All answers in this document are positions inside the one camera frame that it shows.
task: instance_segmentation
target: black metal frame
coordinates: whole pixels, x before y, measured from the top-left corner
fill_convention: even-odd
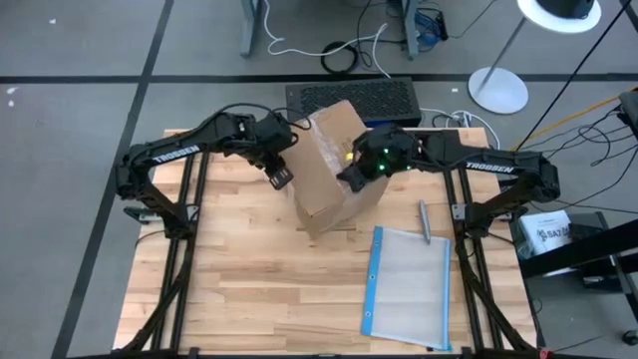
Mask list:
[[[638,247],[638,219],[609,228],[605,217],[597,212],[603,230],[585,238],[572,241],[559,248],[536,255],[520,262],[523,278],[530,278],[568,267],[575,267],[597,259],[611,258],[613,274],[618,277],[627,303],[638,321],[638,289],[629,277],[636,271],[638,254],[623,256],[624,250]]]
[[[194,159],[197,155],[188,156],[184,163],[184,169],[181,177],[181,184],[179,188],[179,196],[177,206],[179,208],[185,208],[190,204],[186,204],[190,177],[192,174],[192,167],[194,164]],[[158,358],[163,357],[171,357],[170,355],[174,355],[174,353],[179,348],[179,340],[181,339],[181,328],[183,324],[183,316],[186,309],[186,298],[188,296],[188,285],[190,283],[190,274],[192,272],[192,261],[194,258],[195,252],[195,241],[197,239],[197,228],[199,225],[199,216],[201,208],[201,203],[203,199],[203,191],[206,183],[206,173],[208,170],[208,159],[209,152],[202,152],[200,155],[200,164],[199,171],[197,174],[195,195],[194,195],[194,206],[196,207],[196,212],[192,215],[192,218],[189,219],[190,224],[193,228],[192,236],[187,237],[186,239],[180,238],[172,238],[170,240],[170,245],[168,247],[168,252],[166,255],[166,263],[164,267],[163,278],[161,280],[161,291],[159,295],[159,303],[156,309],[153,311],[151,316],[145,325],[140,329],[135,338],[127,344],[122,349],[117,349],[113,353],[108,354],[106,357],[110,358],[128,358],[128,357],[145,357],[149,355],[149,357],[154,357],[153,355],[157,355]],[[173,274],[175,270],[175,262],[177,258],[177,253],[179,249],[179,242],[181,240],[185,240],[186,249],[183,255],[183,262],[181,264],[181,268],[177,273],[175,279],[173,279]],[[168,346],[168,350],[160,350],[161,348],[161,338],[163,334],[163,325],[166,313],[168,308],[170,307],[172,301],[177,298],[177,303],[175,307],[174,321],[172,324],[170,343]],[[153,337],[151,342],[151,351],[143,351],[144,346],[149,341],[149,339]]]
[[[186,158],[184,170],[182,174],[178,203],[179,205],[188,206],[186,198],[189,190],[190,177],[192,173],[192,166],[194,163],[194,157],[192,155]],[[199,173],[197,175],[196,189],[194,196],[194,205],[197,208],[201,208],[203,191],[205,186],[206,172],[208,168],[209,152],[201,154],[201,163],[199,166]],[[465,168],[458,168],[459,177],[461,180],[461,187],[464,194],[464,202],[472,202],[472,192],[470,188],[470,182],[468,174]],[[463,219],[455,219],[452,207],[453,204],[457,204],[457,196],[455,192],[455,184],[453,181],[453,175],[451,171],[443,172],[444,180],[446,183],[446,190],[448,201],[450,204],[451,219],[453,221],[455,240],[457,243],[463,242],[467,238],[465,224]],[[188,284],[190,274],[192,270],[192,261],[195,251],[196,231],[199,223],[199,211],[192,218],[192,225],[195,230],[195,235],[186,239],[186,250],[184,253],[184,259],[181,269],[175,280],[171,282],[172,275],[174,273],[174,265],[178,252],[179,239],[171,239],[170,247],[167,252],[166,266],[164,269],[164,278],[162,279],[162,289],[160,294],[160,300],[157,308],[151,314],[150,319],[145,326],[140,330],[136,339],[130,344],[120,350],[115,350],[110,354],[84,356],[83,359],[115,359],[115,358],[154,358],[154,359],[254,359],[271,357],[266,355],[199,355],[198,348],[190,348],[187,355],[179,355],[177,353],[179,348],[179,340],[181,336],[181,328],[183,324],[183,316],[185,312],[186,298],[188,296]],[[492,299],[491,287],[489,285],[489,276],[485,263],[484,253],[482,251],[482,245],[480,238],[472,237],[473,246],[475,249],[475,256],[477,257],[477,268],[479,273],[480,282],[487,293],[487,297]],[[464,245],[459,246],[457,250],[458,255],[462,255],[465,259],[468,258],[467,251]],[[466,303],[468,313],[470,316],[470,327],[473,335],[473,342],[475,344],[475,354],[472,353],[470,348],[464,347],[461,354],[420,354],[420,355],[329,355],[334,358],[351,358],[351,359],[424,359],[424,358],[438,358],[438,359],[471,359],[471,358],[485,358],[485,359],[512,359],[512,358],[534,358],[537,359],[543,355],[542,351],[512,351],[502,349],[502,339],[500,337],[498,325],[488,313],[490,336],[492,337],[492,343],[495,348],[485,348],[482,333],[480,330],[479,312],[477,308],[476,295],[472,287],[468,284],[467,274],[462,271],[464,278],[464,290],[466,294]],[[172,300],[177,297],[177,306],[174,314],[174,322],[172,325],[170,343],[168,349],[161,348],[161,335],[163,330],[163,321],[168,311]],[[151,350],[143,350],[147,341],[150,339],[153,333],[153,340],[151,343]],[[285,359],[317,359],[323,358],[324,355],[284,355],[280,356]],[[565,354],[551,353],[551,358],[564,358],[564,359],[594,359],[593,357],[573,356]]]

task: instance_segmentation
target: brown cardboard box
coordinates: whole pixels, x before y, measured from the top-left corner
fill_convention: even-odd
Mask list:
[[[299,142],[281,155],[294,175],[292,190],[299,219],[311,235],[375,205],[388,185],[377,179],[358,193],[336,178],[345,166],[352,143],[366,127],[347,101],[309,116],[312,128],[295,133]]]

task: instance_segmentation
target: cable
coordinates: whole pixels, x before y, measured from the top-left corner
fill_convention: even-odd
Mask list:
[[[607,28],[605,29],[605,31],[600,35],[600,37],[598,38],[598,40],[596,40],[596,42],[594,43],[594,45],[591,47],[591,49],[589,49],[589,51],[587,52],[587,54],[585,55],[585,57],[582,59],[582,61],[578,64],[578,66],[576,67],[576,69],[573,71],[573,73],[571,73],[571,75],[569,76],[569,79],[567,79],[567,82],[565,83],[565,85],[562,87],[562,89],[560,90],[560,92],[558,92],[558,94],[556,95],[556,97],[554,97],[554,99],[552,100],[551,104],[549,104],[549,107],[545,110],[545,112],[542,114],[542,116],[540,117],[540,119],[538,119],[538,121],[536,122],[536,124],[534,124],[534,126],[531,128],[531,130],[529,130],[529,133],[527,133],[527,135],[525,136],[525,138],[518,144],[518,146],[516,146],[515,151],[520,150],[520,148],[525,144],[525,142],[527,142],[527,140],[529,140],[529,138],[531,137],[531,135],[533,135],[534,131],[536,131],[536,129],[538,128],[538,126],[540,125],[540,123],[542,123],[543,120],[545,120],[545,118],[547,117],[547,115],[549,114],[549,112],[551,111],[551,109],[553,109],[554,105],[556,105],[556,103],[558,102],[558,100],[560,99],[560,97],[562,96],[562,94],[565,92],[565,90],[567,90],[567,87],[569,87],[569,85],[571,84],[571,82],[573,81],[574,77],[576,77],[576,75],[578,74],[578,72],[580,71],[580,68],[582,68],[582,66],[585,64],[585,62],[587,62],[587,60],[589,59],[589,57],[591,56],[591,54],[593,54],[593,52],[596,50],[596,48],[598,47],[598,45],[600,45],[600,43],[602,42],[602,40],[605,38],[605,36],[607,35],[607,33],[609,33],[609,31],[611,30],[611,28],[614,26],[614,24],[616,23],[616,21],[618,21],[618,19],[622,16],[622,14],[625,13],[625,10],[627,9],[627,7],[631,4],[631,0],[625,2],[622,6],[622,8],[620,9],[620,11],[618,12],[618,14],[616,14],[616,16],[613,18],[613,20],[609,23],[609,25],[607,25]]]
[[[431,122],[432,122],[432,127],[433,127],[433,128],[435,128],[435,129],[437,128],[437,118],[446,118],[446,119],[449,119],[449,118],[450,118],[450,116],[448,116],[448,115],[443,115],[443,114],[438,114],[438,115],[435,115],[434,117],[432,117],[432,120],[431,120]]]
[[[578,127],[575,127],[575,128],[569,129],[569,130],[567,130],[567,131],[564,131],[564,132],[561,132],[561,133],[559,133],[559,134],[556,134],[556,135],[554,135],[554,136],[552,136],[552,137],[549,137],[549,138],[547,138],[547,139],[545,139],[545,140],[543,140],[543,141],[541,141],[541,142],[539,142],[539,143],[535,143],[535,144],[527,145],[527,146],[522,147],[522,148],[520,148],[520,149],[521,149],[521,150],[528,150],[528,149],[534,148],[534,147],[536,147],[536,146],[540,146],[540,145],[546,144],[546,143],[550,142],[550,141],[551,141],[551,140],[553,140],[553,139],[556,139],[556,138],[559,138],[559,137],[561,137],[561,136],[567,135],[567,134],[569,134],[569,133],[570,133],[570,132],[572,132],[572,131],[576,131],[576,130],[578,130],[578,129],[585,128],[585,127],[587,127],[587,126],[589,126],[589,125],[583,125],[583,126],[578,126]],[[624,129],[626,129],[626,128],[627,128],[627,126],[623,126],[623,127],[621,127],[621,128],[614,129],[614,130],[611,130],[611,131],[609,131],[609,132],[606,132],[606,133],[605,133],[605,135],[610,135],[610,134],[616,133],[616,132],[618,132],[618,131],[620,131],[620,130],[624,130]],[[590,138],[590,139],[596,139],[596,138],[599,138],[599,137],[600,137],[600,135],[596,135],[596,136],[594,136],[594,137],[592,137],[592,138]]]
[[[582,136],[583,134],[580,132],[580,130],[582,130],[582,129],[579,129],[579,130],[578,130],[578,136],[577,136],[577,137],[575,137],[575,138],[573,138],[573,139],[571,139],[571,140],[569,140],[569,141],[565,142],[565,143],[564,143],[564,144],[560,147],[560,149],[558,149],[558,150],[554,151],[553,153],[551,153],[551,155],[547,156],[547,159],[548,159],[548,160],[549,160],[549,159],[551,159],[551,158],[552,158],[554,155],[556,155],[558,152],[562,151],[562,150],[564,149],[564,147],[566,146],[566,144],[568,144],[568,143],[570,143],[570,142],[572,142],[572,141],[574,141],[574,140],[577,140],[579,137],[582,137],[582,138],[584,138],[584,139],[585,139],[585,141],[587,141],[587,138],[585,138],[584,136]],[[603,133],[602,131],[600,131],[600,130],[596,129],[596,128],[595,128],[595,127],[593,127],[593,126],[591,126],[590,128],[588,128],[588,129],[584,132],[584,134],[586,134],[586,133],[587,133],[587,132],[589,132],[590,130],[594,130],[594,131],[598,132],[601,136],[603,136],[603,137],[605,138],[605,140],[606,140],[606,142],[605,142],[605,143],[607,144],[607,152],[605,153],[604,158],[606,158],[607,156],[609,156],[609,153],[611,152],[611,141],[609,141],[609,138],[607,137],[607,135],[605,135],[605,133]]]
[[[584,126],[583,126],[583,127],[577,127],[577,128],[572,129],[572,130],[577,130],[577,129],[581,129],[581,128],[584,128]],[[605,134],[605,135],[610,135],[610,134],[616,133],[616,132],[618,132],[618,131],[620,131],[620,130],[624,130],[624,129],[626,129],[626,128],[627,128],[627,127],[623,127],[623,128],[620,128],[620,129],[616,129],[616,130],[612,130],[612,131],[606,132],[606,133],[604,133],[604,134]],[[599,137],[602,137],[602,136],[601,136],[601,135],[596,135],[596,136],[594,136],[594,137],[589,138],[589,140],[597,139],[597,138],[599,138]],[[609,142],[613,144],[613,143],[617,143],[617,142],[621,142],[621,141],[624,141],[624,140],[630,139],[630,138],[632,138],[632,137],[633,137],[633,135],[629,135],[629,136],[626,136],[626,137],[623,137],[623,138],[620,138],[620,139],[610,140]],[[564,150],[573,149],[573,148],[578,147],[578,146],[580,146],[580,145],[582,145],[582,144],[584,144],[584,143],[586,143],[586,142],[592,142],[592,143],[594,143],[594,144],[606,144],[606,143],[607,143],[607,142],[602,142],[602,141],[589,141],[589,140],[583,140],[583,141],[578,142],[578,143],[576,143],[576,144],[573,144],[573,145],[571,145],[571,146],[567,146],[567,147],[565,147],[565,148],[564,148]],[[540,151],[540,152],[547,153],[547,152],[553,152],[553,151],[556,151],[556,150],[558,150],[558,149],[542,150],[542,151]]]
[[[606,137],[606,135],[604,135],[602,131],[600,131],[600,130],[596,129],[596,125],[598,125],[598,124],[600,124],[601,122],[603,122],[603,121],[607,120],[607,119],[611,116],[611,113],[612,113],[612,111],[608,112],[605,116],[603,116],[602,118],[600,118],[600,119],[596,120],[594,123],[592,123],[592,124],[590,124],[590,125],[586,125],[586,126],[584,126],[584,128],[586,128],[586,129],[587,129],[587,131],[585,131],[585,134],[586,134],[587,132],[589,132],[590,130],[595,130],[595,131],[597,131],[598,133],[600,133],[602,136],[604,136],[604,137],[605,137],[605,139],[607,140],[606,142],[607,142],[607,144],[608,144],[608,149],[607,149],[608,153],[609,153],[609,151],[611,150],[611,145],[610,145],[610,143],[609,143],[609,138],[607,138],[607,137]],[[562,151],[563,149],[565,149],[565,147],[566,147],[567,145],[569,145],[570,143],[572,143],[572,142],[574,142],[574,141],[578,140],[578,138],[580,138],[580,137],[581,137],[581,135],[582,135],[582,134],[580,133],[580,129],[579,129],[579,130],[578,130],[578,135],[577,135],[576,137],[574,137],[574,138],[572,138],[571,140],[568,140],[568,141],[566,141],[565,143],[563,143],[563,144],[562,144],[562,146],[561,146],[560,148],[558,148],[557,150],[553,151],[553,152],[551,153],[551,155],[547,156],[547,159],[548,159],[548,160],[549,160],[549,159],[551,159],[554,155],[556,155],[557,153],[559,153],[560,151]]]
[[[538,309],[536,309],[536,306],[533,305],[534,300],[538,300],[538,303],[540,304]],[[534,314],[538,315],[538,313],[542,310],[542,300],[540,300],[540,298],[532,298],[531,303],[534,307]]]
[[[337,49],[343,45],[345,45],[346,43],[343,41],[335,41],[335,42],[331,42],[330,44],[326,45],[326,47],[323,49],[322,53],[328,53],[331,50]],[[330,75],[335,75],[335,76],[344,76],[346,74],[350,74],[356,67],[357,65],[359,65],[359,53],[357,52],[357,49],[353,48],[350,45],[347,45],[344,50],[348,50],[350,51],[350,53],[352,53],[352,62],[350,63],[350,66],[348,66],[346,69],[344,70],[333,70],[331,68],[328,67],[328,64],[326,64],[326,59],[328,58],[327,56],[322,56],[321,59],[321,67]]]
[[[346,6],[351,7],[351,8],[355,8],[355,9],[361,9],[361,8],[364,8],[366,6],[366,5],[355,5],[355,4],[352,4],[350,1],[347,1],[347,0],[344,1],[344,2],[346,3]],[[388,5],[388,2],[386,0],[380,1],[378,3],[370,4],[370,7],[379,6],[379,5]]]
[[[363,10],[361,10],[361,13],[359,14],[359,19],[357,19],[357,51],[361,54],[361,39],[359,36],[359,31],[361,29],[361,20],[363,19],[363,16],[366,14],[366,11],[368,11],[368,8],[370,7],[370,3],[372,2],[372,0],[368,0],[368,2],[366,3],[366,6],[364,6]],[[364,57],[361,57],[361,62],[363,63],[364,66],[366,67],[372,67],[372,62],[371,63],[366,63],[366,60],[364,59]]]
[[[423,30],[419,31],[417,40],[423,45],[433,48],[441,41],[441,27],[439,27],[439,23],[437,22],[437,20],[422,13],[419,10],[420,9],[417,9],[417,12],[415,13],[415,23],[416,25],[421,26]]]
[[[599,102],[598,104],[595,104],[595,105],[593,105],[593,106],[589,107],[588,109],[586,109],[586,110],[584,110],[584,111],[581,111],[581,112],[579,112],[579,113],[577,113],[577,114],[574,114],[574,115],[570,115],[570,116],[568,116],[568,117],[566,117],[566,118],[564,118],[564,119],[562,119],[562,120],[558,121],[557,123],[555,123],[555,124],[553,124],[553,125],[550,125],[550,126],[548,126],[548,127],[544,128],[544,129],[542,129],[542,130],[540,130],[540,131],[538,131],[538,132],[534,133],[533,135],[531,135],[531,136],[529,137],[529,140],[535,139],[535,138],[537,138],[537,137],[539,137],[539,136],[541,136],[541,135],[543,135],[543,134],[545,134],[545,133],[548,133],[549,131],[551,131],[551,130],[553,130],[553,129],[555,129],[555,128],[559,127],[559,126],[562,126],[562,125],[564,125],[564,124],[568,123],[569,121],[575,120],[575,119],[577,119],[577,118],[579,118],[579,117],[581,117],[581,116],[583,116],[583,115],[586,115],[586,114],[588,114],[588,113],[590,113],[590,112],[592,112],[592,111],[594,111],[594,110],[596,110],[596,109],[598,109],[598,108],[600,108],[600,107],[603,107],[603,106],[605,106],[605,105],[607,105],[607,104],[609,104],[609,103],[611,103],[611,102],[613,102],[613,101],[615,101],[615,100],[617,100],[617,99],[618,99],[618,96],[614,96],[614,97],[612,97],[612,98],[609,98],[609,99],[603,100],[603,101]],[[515,150],[515,148],[516,148],[517,146],[520,146],[520,144],[521,144],[521,143],[518,143],[516,146],[514,146],[514,147],[510,148],[510,150],[511,150],[511,151],[514,151],[514,150]]]
[[[586,201],[586,200],[588,200],[588,199],[590,199],[590,198],[592,198],[592,197],[595,197],[595,196],[597,196],[597,195],[599,195],[599,194],[601,194],[601,193],[603,193],[603,192],[605,192],[605,191],[607,191],[607,190],[610,190],[610,189],[612,189],[613,187],[615,187],[617,184],[619,184],[619,183],[622,181],[622,179],[625,177],[625,175],[626,175],[626,174],[627,174],[627,172],[629,171],[629,168],[631,167],[631,164],[632,164],[632,163],[634,162],[634,160],[636,159],[636,155],[638,155],[638,147],[636,148],[636,151],[634,151],[634,154],[633,154],[633,156],[631,157],[631,160],[629,160],[629,163],[627,163],[627,167],[625,168],[625,170],[622,172],[622,174],[620,174],[620,177],[618,177],[618,179],[617,179],[614,183],[612,183],[612,184],[608,185],[607,187],[605,187],[605,188],[603,188],[603,189],[601,189],[601,190],[599,190],[599,191],[597,191],[597,192],[595,192],[595,193],[593,193],[593,194],[590,194],[590,195],[586,196],[585,198],[579,199],[579,200],[577,200],[577,201],[575,201],[575,202],[562,201],[563,203],[565,203],[565,204],[567,204],[567,205],[566,205],[566,206],[563,206],[563,207],[561,207],[561,208],[559,208],[559,209],[555,209],[555,210],[562,210],[562,209],[569,208],[569,207],[571,207],[571,206],[576,206],[577,204],[579,204],[579,203],[581,203],[581,202],[584,202],[584,201]]]
[[[478,22],[480,20],[480,18],[487,12],[487,10],[489,10],[489,8],[491,7],[491,5],[493,5],[496,2],[496,0],[491,0],[489,2],[489,4],[487,4],[487,6],[485,6],[485,8],[480,12],[480,14],[478,14],[478,16],[472,21],[470,22],[470,24],[466,27],[465,30],[463,30],[463,32],[461,33],[461,35],[457,35],[457,36],[452,36],[450,35],[451,38],[453,39],[460,39],[461,37],[463,37],[466,32],[472,28],[472,26],[475,25],[476,22]]]
[[[559,203],[563,203],[563,204],[570,204],[571,206],[575,206],[575,207],[580,207],[580,208],[592,208],[592,209],[601,209],[601,210],[609,210],[609,211],[617,211],[620,213],[628,213],[628,214],[638,214],[638,211],[635,210],[628,210],[628,209],[618,209],[618,208],[610,208],[610,207],[605,207],[605,206],[598,206],[598,205],[588,205],[588,204],[571,204],[569,202],[566,202],[564,200],[560,200],[560,199],[556,199],[555,201],[559,202]]]
[[[607,157],[605,157],[603,159],[594,161],[593,163],[591,163],[591,166],[592,167],[596,167],[596,166],[602,164],[603,162],[605,162],[607,160],[615,159],[615,158],[617,158],[617,157],[619,157],[621,155],[624,155],[624,154],[630,152],[631,150],[634,150],[635,148],[638,148],[638,145],[634,145],[634,146],[630,147],[629,149],[626,149],[626,150],[623,150],[623,151],[619,152],[618,154],[607,156]]]
[[[302,112],[301,112],[301,111],[299,111],[299,110],[295,110],[295,109],[292,109],[292,108],[289,108],[289,107],[282,106],[282,107],[279,107],[279,108],[272,109],[272,112],[278,112],[278,111],[283,111],[283,110],[293,112],[293,113],[295,113],[295,114],[297,114],[297,115],[301,115],[301,117],[302,117],[304,120],[306,120],[306,122],[308,123],[308,127],[302,127],[302,126],[300,126],[300,125],[296,124],[295,122],[285,120],[285,121],[286,121],[286,123],[288,123],[288,125],[290,125],[290,126],[292,126],[292,127],[296,127],[297,129],[299,129],[299,130],[303,130],[303,131],[308,131],[308,130],[312,129],[312,122],[311,122],[311,121],[310,121],[310,119],[308,118],[308,115],[306,115],[306,114],[302,113]]]
[[[487,121],[485,121],[484,119],[480,118],[479,116],[469,112],[469,111],[465,111],[465,110],[458,110],[458,111],[454,111],[451,114],[448,114],[445,111],[442,110],[437,110],[437,109],[427,109],[427,108],[419,108],[419,110],[421,110],[421,112],[433,112],[439,115],[443,115],[446,116],[446,128],[449,127],[449,123],[450,120],[454,120],[456,121],[460,127],[465,127],[465,128],[469,128],[472,126],[472,121],[473,120],[478,120],[479,122],[481,122],[489,131],[489,133],[491,134],[491,136],[494,138],[495,142],[496,142],[496,149],[500,150],[500,140],[498,139],[498,135],[496,134],[496,131],[487,123]]]
[[[587,344],[587,343],[592,342],[592,341],[594,341],[594,340],[600,339],[600,338],[602,338],[603,336],[604,336],[604,335],[598,335],[598,336],[596,336],[596,337],[593,337],[593,338],[589,338],[589,339],[583,340],[583,341],[581,341],[581,342],[579,342],[579,343],[576,343],[576,344],[572,344],[572,345],[569,345],[569,346],[566,346],[566,347],[562,347],[562,348],[558,348],[558,349],[552,350],[552,352],[554,352],[554,353],[558,353],[559,351],[563,351],[563,350],[567,350],[567,349],[575,348],[575,347],[577,347],[577,346],[581,346],[581,345],[583,345],[583,344]]]
[[[287,53],[297,53],[297,54],[301,54],[301,55],[306,55],[306,56],[314,56],[314,57],[322,57],[322,56],[328,56],[328,55],[332,55],[335,54],[341,50],[343,50],[347,45],[352,45],[354,43],[359,42],[360,40],[373,40],[375,38],[377,38],[377,34],[375,35],[371,35],[371,36],[366,36],[363,38],[359,38],[359,36],[357,35],[356,39],[350,40],[348,42],[346,42],[343,46],[334,49],[328,53],[319,53],[319,54],[315,54],[315,53],[308,53],[305,51],[301,51],[301,50],[297,50],[297,49],[285,49],[285,50],[281,50],[281,51],[277,51],[274,52],[272,51],[272,47],[279,43],[282,42],[284,40],[286,40],[285,38],[278,38],[275,37],[274,35],[272,35],[272,33],[270,32],[270,28],[268,28],[268,17],[270,16],[270,2],[268,0],[264,0],[264,2],[266,3],[266,13],[264,14],[264,18],[263,18],[263,28],[266,31],[266,34],[268,35],[268,37],[270,37],[270,39],[272,40],[272,42],[270,43],[270,45],[268,45],[268,54],[270,55],[283,55],[283,54],[287,54]]]
[[[513,242],[513,241],[511,241],[511,240],[509,240],[509,239],[507,239],[507,238],[505,238],[505,237],[503,237],[503,236],[496,235],[496,234],[491,233],[491,232],[488,232],[488,233],[487,233],[487,235],[489,235],[489,236],[491,236],[491,237],[494,237],[494,238],[496,238],[496,239],[499,239],[499,240],[505,241],[505,242],[507,242],[507,243],[509,243],[509,244],[511,244],[511,245],[514,245],[514,242]]]
[[[388,24],[383,24],[379,28],[379,31],[377,31],[377,35],[375,36],[375,42],[372,43],[372,60],[374,60],[375,66],[377,67],[377,70],[381,71],[381,73],[385,77],[390,79],[390,75],[388,75],[388,73],[384,69],[381,68],[381,65],[379,65],[379,62],[377,61],[377,42],[379,41],[379,36],[381,36],[381,33],[384,30],[386,30],[387,27],[388,27]]]
[[[148,237],[150,237],[152,235],[155,235],[155,234],[158,234],[158,233],[163,233],[163,229],[152,231],[150,233],[147,233],[147,234],[141,236],[140,238],[138,238],[138,240],[136,240],[136,247],[138,247],[138,244],[140,244],[140,242],[142,240],[144,240],[145,238],[148,238]]]

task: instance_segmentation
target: wooden table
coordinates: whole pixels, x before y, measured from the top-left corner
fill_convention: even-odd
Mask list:
[[[460,134],[466,145],[487,145],[483,129],[461,129]],[[442,175],[394,175],[376,207],[311,240],[286,191],[273,190],[262,172],[239,157],[215,155],[210,161],[180,351],[197,346],[201,353],[234,354],[426,352],[422,346],[363,336],[360,326],[375,225],[421,232],[421,198],[428,204],[433,235],[454,239]],[[183,163],[163,165],[155,174],[154,183],[172,200]],[[476,201],[498,193],[494,175],[469,174]],[[455,181],[457,197],[463,198],[456,174]],[[147,225],[142,234],[158,229],[159,223]],[[490,231],[510,238],[505,223],[496,222]],[[489,237],[483,246],[496,303],[534,344],[536,333],[513,246]],[[115,347],[126,344],[155,308],[167,248],[162,234],[138,246]],[[472,346],[472,334],[454,253],[451,271],[450,338],[458,352]],[[479,311],[485,345],[490,346],[481,305]]]

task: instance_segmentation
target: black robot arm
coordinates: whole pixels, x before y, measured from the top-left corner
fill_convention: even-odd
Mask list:
[[[186,207],[172,202],[153,185],[149,179],[152,167],[200,152],[239,155],[264,169],[272,186],[281,189],[292,180],[292,173],[279,153],[296,142],[290,124],[272,111],[258,122],[250,115],[218,111],[193,130],[132,146],[116,165],[117,193],[122,199],[141,201],[160,216],[166,237],[188,238],[193,228]]]
[[[467,232],[475,236],[486,236],[496,217],[519,210],[527,202],[548,202],[560,196],[556,167],[542,154],[469,147],[461,144],[457,131],[411,133],[395,125],[375,128],[357,138],[353,161],[337,178],[356,192],[382,176],[410,170],[439,173],[458,166],[516,176],[508,181],[509,189],[490,200],[456,208],[457,219],[464,219]]]

